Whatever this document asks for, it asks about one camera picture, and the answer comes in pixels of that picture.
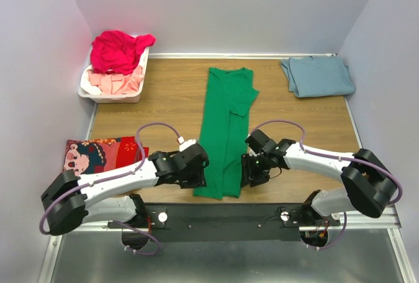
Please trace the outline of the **green t-shirt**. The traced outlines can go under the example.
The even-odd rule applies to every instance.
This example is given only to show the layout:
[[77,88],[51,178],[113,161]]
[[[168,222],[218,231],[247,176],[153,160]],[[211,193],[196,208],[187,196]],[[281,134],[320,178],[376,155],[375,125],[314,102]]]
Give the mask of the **green t-shirt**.
[[253,71],[247,68],[209,68],[199,143],[209,157],[204,169],[205,187],[196,197],[238,198],[241,193],[241,156],[247,153],[249,110],[259,94],[253,87]]

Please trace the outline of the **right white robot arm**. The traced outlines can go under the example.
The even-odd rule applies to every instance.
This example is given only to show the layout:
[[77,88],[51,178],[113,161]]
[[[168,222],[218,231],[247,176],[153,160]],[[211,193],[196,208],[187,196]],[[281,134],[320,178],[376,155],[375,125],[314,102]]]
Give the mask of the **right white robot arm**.
[[245,143],[249,153],[241,156],[242,186],[267,183],[275,168],[303,170],[343,184],[338,189],[312,192],[292,215],[297,225],[317,225],[341,212],[358,211],[379,218],[397,190],[383,164],[367,149],[333,153],[289,139],[276,142],[261,130],[253,131]]

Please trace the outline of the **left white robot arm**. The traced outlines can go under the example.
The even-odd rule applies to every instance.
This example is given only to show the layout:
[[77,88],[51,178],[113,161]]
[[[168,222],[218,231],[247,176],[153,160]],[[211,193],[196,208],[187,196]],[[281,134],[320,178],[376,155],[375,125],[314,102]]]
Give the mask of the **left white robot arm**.
[[194,140],[178,151],[152,153],[137,163],[114,170],[76,176],[60,173],[41,195],[44,214],[39,230],[44,235],[64,235],[91,218],[92,208],[104,200],[136,189],[175,184],[182,189],[206,185],[204,168],[209,165],[204,148]]

